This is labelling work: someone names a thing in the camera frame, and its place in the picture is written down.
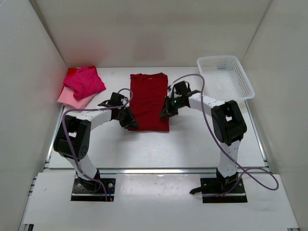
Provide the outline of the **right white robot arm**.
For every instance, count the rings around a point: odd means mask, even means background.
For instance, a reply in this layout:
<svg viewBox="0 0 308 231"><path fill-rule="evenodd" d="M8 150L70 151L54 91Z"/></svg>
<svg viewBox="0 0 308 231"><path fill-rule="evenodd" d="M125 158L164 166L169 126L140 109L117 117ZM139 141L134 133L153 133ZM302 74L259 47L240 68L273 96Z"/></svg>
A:
<svg viewBox="0 0 308 231"><path fill-rule="evenodd" d="M208 128L220 149L216 188L222 193L228 192L238 179L238 150L247 132L238 103L205 96L198 90L191 90L187 81L181 81L168 86L160 118L175 116L183 107L203 112L204 118L212 118L212 124Z"/></svg>

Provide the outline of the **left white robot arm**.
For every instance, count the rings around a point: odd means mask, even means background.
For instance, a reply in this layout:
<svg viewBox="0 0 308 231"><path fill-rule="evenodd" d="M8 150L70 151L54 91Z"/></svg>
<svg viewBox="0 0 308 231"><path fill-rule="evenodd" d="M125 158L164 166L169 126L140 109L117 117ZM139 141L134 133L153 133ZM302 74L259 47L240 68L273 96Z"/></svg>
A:
<svg viewBox="0 0 308 231"><path fill-rule="evenodd" d="M74 168L80 184L89 191L100 189L99 170L91 162L88 151L90 134L97 127L110 121L118 121L124 129L138 128L139 125L129 106L129 98L120 92L113 92L94 109L69 109L63 113L53 149L65 158Z"/></svg>

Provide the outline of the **dark red t shirt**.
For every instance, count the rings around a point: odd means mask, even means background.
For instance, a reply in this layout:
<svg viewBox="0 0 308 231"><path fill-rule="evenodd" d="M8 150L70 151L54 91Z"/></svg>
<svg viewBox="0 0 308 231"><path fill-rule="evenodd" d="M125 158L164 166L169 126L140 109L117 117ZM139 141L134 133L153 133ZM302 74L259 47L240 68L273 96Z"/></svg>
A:
<svg viewBox="0 0 308 231"><path fill-rule="evenodd" d="M164 73L131 74L130 89L133 98L129 105L138 128L130 131L169 132L169 119L160 118L167 95L168 77Z"/></svg>

